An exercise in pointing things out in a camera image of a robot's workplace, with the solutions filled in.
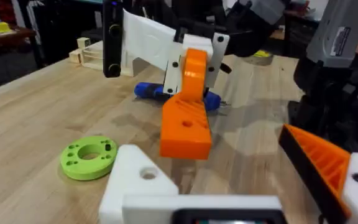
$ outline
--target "hole in orange part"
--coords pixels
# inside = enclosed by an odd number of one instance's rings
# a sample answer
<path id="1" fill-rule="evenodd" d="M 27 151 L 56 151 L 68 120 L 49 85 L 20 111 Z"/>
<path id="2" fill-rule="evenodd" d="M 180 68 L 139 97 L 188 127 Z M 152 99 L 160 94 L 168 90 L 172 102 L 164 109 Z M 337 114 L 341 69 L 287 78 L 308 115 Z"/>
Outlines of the hole in orange part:
<path id="1" fill-rule="evenodd" d="M 190 128 L 190 127 L 192 127 L 193 122 L 191 122 L 191 121 L 184 121 L 184 122 L 182 122 L 182 125 L 184 125 L 184 127 Z"/>

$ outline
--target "yellow object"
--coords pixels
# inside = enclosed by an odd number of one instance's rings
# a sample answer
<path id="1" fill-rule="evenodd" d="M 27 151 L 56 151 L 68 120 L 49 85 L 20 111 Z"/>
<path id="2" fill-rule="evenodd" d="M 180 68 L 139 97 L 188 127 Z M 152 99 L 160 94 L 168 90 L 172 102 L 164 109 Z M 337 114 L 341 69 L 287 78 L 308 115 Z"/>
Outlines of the yellow object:
<path id="1" fill-rule="evenodd" d="M 9 28 L 9 25 L 6 22 L 0 22 L 0 34 L 10 31 L 11 29 Z"/>
<path id="2" fill-rule="evenodd" d="M 264 50 L 258 50 L 258 52 L 256 52 L 254 54 L 255 57 L 270 57 L 271 54 L 269 54 L 268 52 L 264 51 Z"/>

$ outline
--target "orange 3d printed part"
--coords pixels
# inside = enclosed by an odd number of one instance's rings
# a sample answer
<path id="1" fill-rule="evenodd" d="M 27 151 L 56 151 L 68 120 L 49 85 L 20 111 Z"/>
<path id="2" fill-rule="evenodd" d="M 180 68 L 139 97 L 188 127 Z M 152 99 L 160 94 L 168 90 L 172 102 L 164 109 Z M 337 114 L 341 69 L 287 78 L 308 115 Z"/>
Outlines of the orange 3d printed part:
<path id="1" fill-rule="evenodd" d="M 307 131 L 285 124 L 283 147 L 323 214 L 346 221 L 351 212 L 342 200 L 350 153 Z"/>
<path id="2" fill-rule="evenodd" d="M 203 102 L 207 53 L 188 49 L 181 92 L 162 108 L 160 155 L 180 159 L 207 159 L 211 132 Z"/>

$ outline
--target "label sticker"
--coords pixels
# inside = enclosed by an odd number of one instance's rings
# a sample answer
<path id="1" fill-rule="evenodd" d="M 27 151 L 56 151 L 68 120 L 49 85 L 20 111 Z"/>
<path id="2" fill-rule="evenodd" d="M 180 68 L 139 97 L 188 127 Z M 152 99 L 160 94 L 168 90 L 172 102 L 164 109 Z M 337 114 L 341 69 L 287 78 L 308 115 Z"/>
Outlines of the label sticker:
<path id="1" fill-rule="evenodd" d="M 336 37 L 334 40 L 333 47 L 331 48 L 331 56 L 341 56 L 343 53 L 343 49 L 345 48 L 345 44 L 347 38 L 351 32 L 350 27 L 340 27 L 336 32 Z"/>

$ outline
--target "butcher block table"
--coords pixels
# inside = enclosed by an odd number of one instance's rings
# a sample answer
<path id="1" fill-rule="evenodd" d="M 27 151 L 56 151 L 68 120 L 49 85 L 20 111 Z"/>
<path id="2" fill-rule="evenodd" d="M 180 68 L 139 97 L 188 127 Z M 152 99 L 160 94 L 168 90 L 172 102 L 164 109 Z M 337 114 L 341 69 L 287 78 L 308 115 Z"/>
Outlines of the butcher block table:
<path id="1" fill-rule="evenodd" d="M 288 101 L 302 95 L 293 81 L 297 60 L 224 62 L 233 71 L 221 72 L 212 91 L 231 106 L 209 114 L 207 161 L 159 156 L 162 104 L 134 94 L 136 83 L 163 82 L 157 68 L 107 79 L 63 60 L 1 86 L 0 223 L 97 223 L 108 176 L 75 181 L 59 165 L 69 143 L 91 135 L 138 145 L 182 194 L 278 195 L 289 223 L 317 223 L 318 208 L 277 142 Z"/>

